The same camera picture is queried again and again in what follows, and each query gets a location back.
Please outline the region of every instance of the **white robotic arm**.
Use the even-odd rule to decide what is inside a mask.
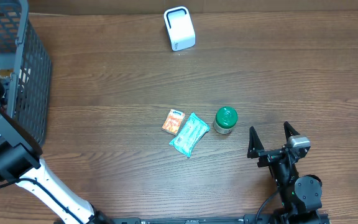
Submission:
[[[32,168],[20,179],[32,179],[37,181],[42,187],[47,189],[65,208],[54,201],[51,196],[46,193],[40,186],[29,181],[20,181],[17,183],[19,187],[28,190],[37,196],[44,204],[52,209],[66,224],[85,224],[94,216],[94,211],[89,202],[83,200],[74,194],[48,167],[45,160],[39,159],[40,167]]]
[[[112,224],[112,220],[74,194],[41,157],[37,141],[0,110],[0,181],[37,196],[66,224]]]

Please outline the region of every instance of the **blue snack packet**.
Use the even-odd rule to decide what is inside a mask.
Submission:
[[[192,113],[178,136],[172,139],[169,145],[174,146],[179,152],[183,153],[187,157],[190,157],[197,142],[208,131],[209,126],[204,121],[199,119],[196,114]]]

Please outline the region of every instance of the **gray wire basket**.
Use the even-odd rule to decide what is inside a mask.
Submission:
[[[0,69],[13,69],[3,83],[6,113],[43,145],[52,64],[28,16],[26,0],[0,0]]]

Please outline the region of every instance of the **green jar lid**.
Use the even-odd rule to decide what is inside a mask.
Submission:
[[[230,106],[224,106],[218,110],[216,113],[216,124],[218,124],[222,128],[233,128],[236,125],[238,116],[237,112],[234,108]]]

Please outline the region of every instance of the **wooden table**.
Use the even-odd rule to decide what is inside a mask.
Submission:
[[[255,213],[275,190],[246,157],[255,126],[266,149],[289,121],[312,142],[297,163],[323,180],[332,223],[358,223],[358,11],[193,14],[196,45],[172,52],[162,15],[31,17],[53,60],[44,157],[110,217]],[[171,108],[211,124],[190,159],[161,130]],[[265,210],[280,206],[276,198]],[[0,190],[0,223],[52,223],[28,192]]]

